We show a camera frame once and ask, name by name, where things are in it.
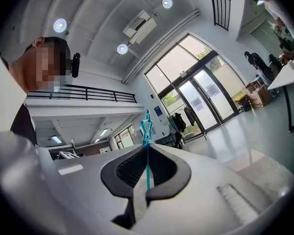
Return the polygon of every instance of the round ceiling light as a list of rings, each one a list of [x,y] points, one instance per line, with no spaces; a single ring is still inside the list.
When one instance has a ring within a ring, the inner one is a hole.
[[[127,45],[125,45],[125,44],[121,44],[117,48],[117,52],[120,55],[124,55],[125,53],[127,53],[127,50],[128,50],[128,48],[127,48]]]
[[[162,0],[162,6],[165,7],[166,9],[170,9],[173,5],[172,0]]]
[[[58,33],[65,31],[66,27],[67,22],[63,18],[57,19],[53,24],[54,31]]]

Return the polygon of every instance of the air conditioner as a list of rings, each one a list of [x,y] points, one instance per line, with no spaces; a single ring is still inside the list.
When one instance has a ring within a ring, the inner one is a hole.
[[[123,33],[130,38],[130,43],[138,43],[141,41],[157,26],[154,18],[142,11],[138,14],[123,30]]]

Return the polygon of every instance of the ceiling light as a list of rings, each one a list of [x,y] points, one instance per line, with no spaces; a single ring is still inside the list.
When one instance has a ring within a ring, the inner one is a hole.
[[[107,132],[107,130],[108,130],[108,129],[104,129],[104,130],[102,131],[102,133],[100,134],[100,136],[103,136],[103,135]]]
[[[62,141],[57,136],[52,136],[51,138],[57,143],[62,143]]]
[[[55,32],[61,33],[67,27],[67,22],[63,18],[57,19],[53,24],[53,29]]]
[[[173,5],[172,0],[162,0],[162,6],[165,7],[166,9],[170,9]]]
[[[125,53],[127,53],[127,45],[125,45],[125,44],[119,45],[117,48],[117,52],[120,55],[124,55]]]

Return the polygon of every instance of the headset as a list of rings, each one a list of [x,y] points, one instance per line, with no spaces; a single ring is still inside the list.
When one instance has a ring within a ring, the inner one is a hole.
[[[73,56],[73,59],[71,59],[72,77],[73,78],[76,78],[78,76],[79,63],[80,63],[80,54],[75,53]]]

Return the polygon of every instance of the white table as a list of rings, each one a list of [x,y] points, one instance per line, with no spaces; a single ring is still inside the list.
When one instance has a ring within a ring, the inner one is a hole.
[[[290,65],[285,65],[274,81],[268,87],[269,90],[282,87],[288,107],[288,118],[289,118],[289,132],[294,131],[294,125],[292,125],[291,106],[289,95],[286,89],[286,85],[294,84],[294,70],[291,69]]]
[[[278,76],[274,79],[272,84],[268,87],[268,90],[282,87],[288,84],[294,83],[294,70],[291,69],[290,65],[285,65]]]

